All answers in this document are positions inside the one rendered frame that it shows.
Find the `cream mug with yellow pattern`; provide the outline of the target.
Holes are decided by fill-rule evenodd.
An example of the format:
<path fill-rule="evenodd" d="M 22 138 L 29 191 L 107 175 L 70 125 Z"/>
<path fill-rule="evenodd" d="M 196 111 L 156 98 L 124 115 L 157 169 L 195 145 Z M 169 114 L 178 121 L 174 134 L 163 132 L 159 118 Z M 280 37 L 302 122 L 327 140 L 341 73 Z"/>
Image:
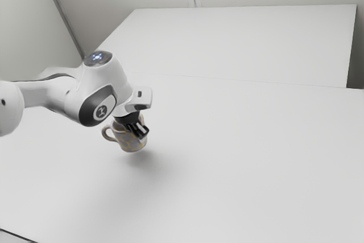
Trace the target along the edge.
<path fill-rule="evenodd" d="M 125 125 L 113 121 L 101 130 L 102 136 L 110 142 L 116 142 L 127 153 L 134 153 L 143 149 L 147 144 L 147 136 L 137 137 Z"/>

